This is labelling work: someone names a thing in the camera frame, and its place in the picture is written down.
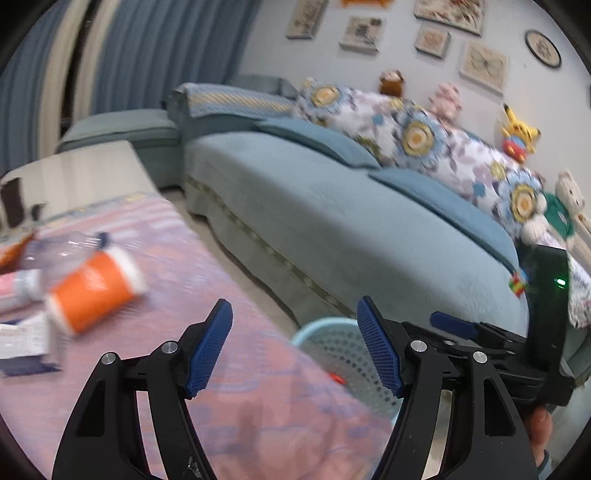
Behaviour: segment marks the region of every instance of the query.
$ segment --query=blue curtain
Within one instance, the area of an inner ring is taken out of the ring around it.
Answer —
[[[124,0],[103,46],[92,114],[159,108],[184,82],[223,83],[261,0]]]
[[[37,160],[39,101],[47,58],[70,0],[35,23],[0,74],[0,174]]]

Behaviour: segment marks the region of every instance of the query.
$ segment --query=human hand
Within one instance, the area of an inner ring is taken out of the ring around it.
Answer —
[[[550,435],[552,435],[552,415],[543,405],[540,405],[523,423],[525,431],[530,437],[535,464],[540,466],[544,461],[544,450],[550,440]]]

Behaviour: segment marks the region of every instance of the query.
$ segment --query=silver bolt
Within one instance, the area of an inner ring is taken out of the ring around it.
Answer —
[[[103,362],[103,364],[105,365],[110,365],[112,364],[115,359],[117,357],[115,356],[115,354],[113,352],[109,352],[103,355],[103,357],[100,359],[101,362]]]
[[[178,349],[178,344],[177,342],[166,342],[163,346],[162,346],[162,351],[164,353],[174,353],[176,352]]]
[[[410,348],[415,352],[424,352],[427,349],[427,344],[422,340],[413,340],[410,342]]]
[[[479,364],[485,364],[488,360],[488,357],[483,352],[474,352],[472,356],[474,357],[474,360],[476,360]]]

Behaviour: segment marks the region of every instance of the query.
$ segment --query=pink tablecloth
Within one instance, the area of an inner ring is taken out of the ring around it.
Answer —
[[[47,477],[62,431],[100,356],[149,354],[203,321],[219,297],[234,324],[209,386],[189,402],[197,433],[220,480],[362,478],[391,431],[298,350],[252,304],[158,196],[136,195],[74,212],[41,232],[107,231],[147,277],[146,298],[125,307],[67,347],[62,372],[0,380],[0,412]],[[147,395],[139,395],[144,445],[165,477]]]

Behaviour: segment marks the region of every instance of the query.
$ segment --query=blue plastic basket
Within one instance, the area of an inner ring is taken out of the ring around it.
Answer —
[[[344,380],[351,395],[376,414],[396,421],[402,400],[382,385],[355,320],[334,317],[311,322],[291,343]]]

